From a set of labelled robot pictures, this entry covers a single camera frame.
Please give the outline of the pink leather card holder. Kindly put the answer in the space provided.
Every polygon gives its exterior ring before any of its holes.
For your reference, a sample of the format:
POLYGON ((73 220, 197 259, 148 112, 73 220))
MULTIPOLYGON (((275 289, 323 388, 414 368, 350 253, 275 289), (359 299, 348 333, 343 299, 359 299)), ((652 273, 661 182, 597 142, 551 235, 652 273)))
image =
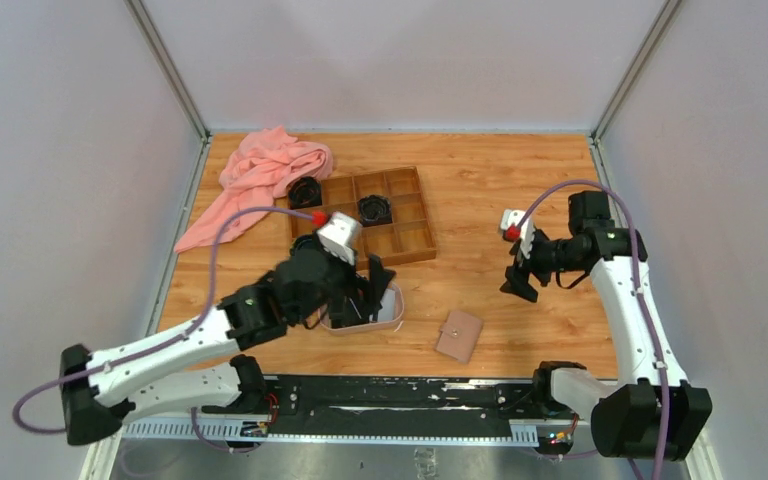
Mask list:
POLYGON ((461 310, 449 312, 439 329, 435 351, 468 364, 480 338, 484 321, 461 310))

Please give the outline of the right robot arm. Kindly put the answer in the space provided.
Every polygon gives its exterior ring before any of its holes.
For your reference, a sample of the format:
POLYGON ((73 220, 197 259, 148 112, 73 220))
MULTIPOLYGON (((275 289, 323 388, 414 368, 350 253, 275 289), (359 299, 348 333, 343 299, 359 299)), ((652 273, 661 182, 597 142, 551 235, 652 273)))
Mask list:
POLYGON ((543 361, 531 403, 544 417, 569 411, 591 426, 604 457, 680 461, 710 417, 707 389, 691 385, 664 330, 649 285, 648 254, 639 232, 615 224, 604 191, 568 198, 569 237, 550 239, 524 210, 507 209, 499 232, 511 243, 500 290, 529 302, 564 272, 590 280, 609 322, 617 359, 615 386, 580 363, 543 361))

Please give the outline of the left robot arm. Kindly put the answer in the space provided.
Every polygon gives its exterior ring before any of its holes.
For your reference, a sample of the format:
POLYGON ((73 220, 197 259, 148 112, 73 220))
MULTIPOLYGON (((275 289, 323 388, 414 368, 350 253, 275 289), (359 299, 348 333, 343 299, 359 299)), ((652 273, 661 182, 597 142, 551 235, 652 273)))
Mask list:
POLYGON ((246 350, 286 335, 321 308, 374 318, 395 271, 371 256, 366 276, 354 265, 302 249, 195 319, 130 344, 61 354, 67 443, 89 445, 144 417, 192 408, 258 411, 268 387, 246 350))

